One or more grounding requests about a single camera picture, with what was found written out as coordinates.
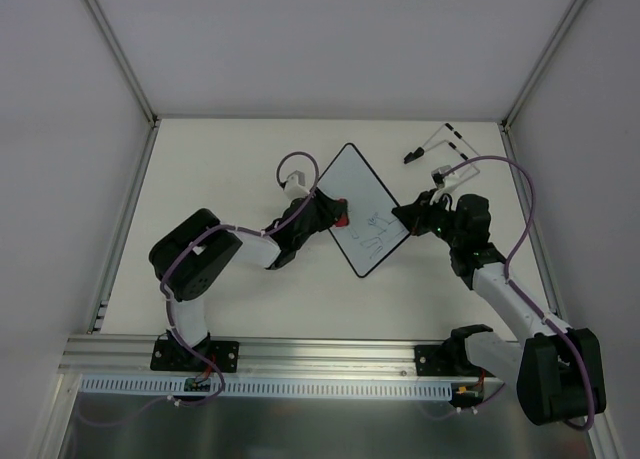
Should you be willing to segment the red bone-shaped eraser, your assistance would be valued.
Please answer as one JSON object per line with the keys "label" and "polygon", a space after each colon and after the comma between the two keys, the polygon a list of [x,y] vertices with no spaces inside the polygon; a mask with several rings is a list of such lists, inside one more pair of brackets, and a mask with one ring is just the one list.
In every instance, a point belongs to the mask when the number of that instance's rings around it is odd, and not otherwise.
{"label": "red bone-shaped eraser", "polygon": [[344,198],[338,200],[338,203],[341,205],[341,214],[339,218],[334,223],[336,228],[344,228],[347,227],[350,223],[349,215],[348,215],[348,201]]}

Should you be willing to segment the white whiteboard black rim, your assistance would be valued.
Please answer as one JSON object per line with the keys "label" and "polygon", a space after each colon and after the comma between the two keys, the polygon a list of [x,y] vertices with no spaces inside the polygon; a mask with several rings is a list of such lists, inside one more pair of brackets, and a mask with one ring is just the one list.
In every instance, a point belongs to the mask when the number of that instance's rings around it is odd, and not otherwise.
{"label": "white whiteboard black rim", "polygon": [[367,277],[408,239],[409,231],[392,213],[398,201],[355,144],[341,148],[318,186],[347,202],[349,223],[330,234],[357,277]]}

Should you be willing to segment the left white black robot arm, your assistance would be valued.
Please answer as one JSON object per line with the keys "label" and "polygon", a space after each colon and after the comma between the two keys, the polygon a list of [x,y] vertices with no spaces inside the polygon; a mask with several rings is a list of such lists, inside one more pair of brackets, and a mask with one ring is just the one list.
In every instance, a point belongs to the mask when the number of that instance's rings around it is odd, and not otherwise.
{"label": "left white black robot arm", "polygon": [[348,202],[322,191],[291,201],[264,231],[224,225],[208,209],[197,210],[149,253],[165,297],[167,339],[154,370],[205,371],[220,366],[205,321],[203,294],[232,262],[278,270],[291,261],[314,234],[349,224]]}

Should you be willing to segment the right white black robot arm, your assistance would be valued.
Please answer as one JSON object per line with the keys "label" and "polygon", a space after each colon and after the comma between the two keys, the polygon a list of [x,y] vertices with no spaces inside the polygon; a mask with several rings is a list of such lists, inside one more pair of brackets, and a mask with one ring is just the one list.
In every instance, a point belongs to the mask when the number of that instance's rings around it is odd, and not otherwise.
{"label": "right white black robot arm", "polygon": [[490,241],[486,198],[466,194],[450,208],[434,196],[423,192],[392,213],[411,235],[432,233],[448,245],[455,275],[493,308],[519,343],[510,346],[485,325],[459,328],[445,343],[449,368],[459,375],[478,367],[493,374],[515,390],[535,425],[563,422],[589,430],[606,408],[597,337],[542,309],[518,284]]}

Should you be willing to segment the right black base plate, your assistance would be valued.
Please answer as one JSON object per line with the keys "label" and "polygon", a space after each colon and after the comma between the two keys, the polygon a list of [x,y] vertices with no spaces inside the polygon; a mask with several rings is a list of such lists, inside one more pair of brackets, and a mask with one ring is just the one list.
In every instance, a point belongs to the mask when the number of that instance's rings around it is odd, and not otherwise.
{"label": "right black base plate", "polygon": [[481,368],[467,357],[460,344],[418,344],[413,348],[416,374],[419,377],[479,377]]}

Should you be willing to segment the left aluminium frame post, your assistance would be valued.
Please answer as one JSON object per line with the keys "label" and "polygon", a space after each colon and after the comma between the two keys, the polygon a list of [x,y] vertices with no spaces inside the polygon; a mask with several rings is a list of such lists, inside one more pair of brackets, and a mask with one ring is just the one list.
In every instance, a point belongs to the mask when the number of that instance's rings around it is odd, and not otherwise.
{"label": "left aluminium frame post", "polygon": [[111,23],[99,0],[81,0],[94,22],[109,54],[114,60],[126,86],[132,94],[146,123],[154,127],[158,121],[158,115],[154,111],[142,85],[134,72],[134,69],[126,56],[122,45],[113,30]]}

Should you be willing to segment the aluminium frame post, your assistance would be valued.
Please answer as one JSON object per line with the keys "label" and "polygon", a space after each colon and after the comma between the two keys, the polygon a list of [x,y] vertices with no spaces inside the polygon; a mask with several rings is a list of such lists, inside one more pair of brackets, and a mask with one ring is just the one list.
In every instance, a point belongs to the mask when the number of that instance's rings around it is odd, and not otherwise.
{"label": "aluminium frame post", "polygon": [[502,119],[501,126],[505,130],[509,129],[515,123],[538,83],[541,81],[545,71],[548,69],[563,44],[564,39],[571,31],[574,23],[589,1],[590,0],[571,0],[569,2],[566,10],[554,27],[551,36],[546,41],[541,53],[536,59],[533,68],[527,75],[527,78],[510,106],[506,116]]}
{"label": "aluminium frame post", "polygon": [[114,60],[126,86],[132,94],[146,123],[154,127],[158,121],[158,115],[154,111],[142,85],[134,72],[134,69],[126,56],[122,45],[113,30],[111,23],[99,0],[81,0],[94,22],[109,54]]}

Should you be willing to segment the right aluminium frame post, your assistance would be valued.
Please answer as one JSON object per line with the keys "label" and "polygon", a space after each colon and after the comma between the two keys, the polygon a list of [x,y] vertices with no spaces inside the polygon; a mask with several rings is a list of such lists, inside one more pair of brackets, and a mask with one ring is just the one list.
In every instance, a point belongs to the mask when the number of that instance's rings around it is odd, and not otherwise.
{"label": "right aluminium frame post", "polygon": [[527,78],[510,106],[506,116],[502,119],[501,126],[505,130],[509,129],[515,123],[538,83],[541,81],[545,71],[548,69],[563,44],[564,39],[571,31],[574,23],[589,1],[590,0],[571,0],[569,2],[566,10],[554,27],[551,36],[546,41],[541,53],[536,59],[533,68],[527,75]]}

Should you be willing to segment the aluminium mounting rail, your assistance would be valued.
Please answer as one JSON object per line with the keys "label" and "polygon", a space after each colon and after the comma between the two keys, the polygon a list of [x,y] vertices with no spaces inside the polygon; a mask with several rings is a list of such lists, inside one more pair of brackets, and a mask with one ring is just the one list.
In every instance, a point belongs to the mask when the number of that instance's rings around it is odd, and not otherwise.
{"label": "aluminium mounting rail", "polygon": [[[225,374],[240,377],[391,380],[458,377],[428,362],[438,341],[214,338],[204,353]],[[61,372],[199,372],[204,366],[161,335],[73,335],[59,363]]]}

